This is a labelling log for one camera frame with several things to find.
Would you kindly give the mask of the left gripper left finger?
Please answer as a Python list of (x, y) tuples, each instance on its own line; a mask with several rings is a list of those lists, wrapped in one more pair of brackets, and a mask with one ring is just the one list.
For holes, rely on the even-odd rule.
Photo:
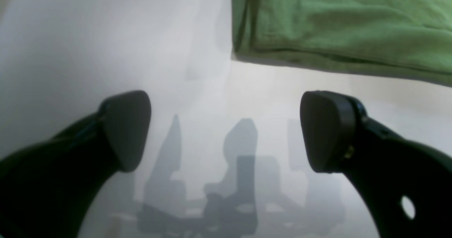
[(150, 121), (149, 95), (124, 92), (1, 160), (1, 237), (76, 238), (103, 184), (139, 166)]

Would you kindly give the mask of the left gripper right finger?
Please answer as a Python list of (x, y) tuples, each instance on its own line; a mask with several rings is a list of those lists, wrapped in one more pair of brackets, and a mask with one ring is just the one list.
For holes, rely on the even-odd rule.
[(344, 174), (381, 238), (451, 237), (450, 156), (402, 138), (349, 95), (307, 91), (300, 119), (312, 170)]

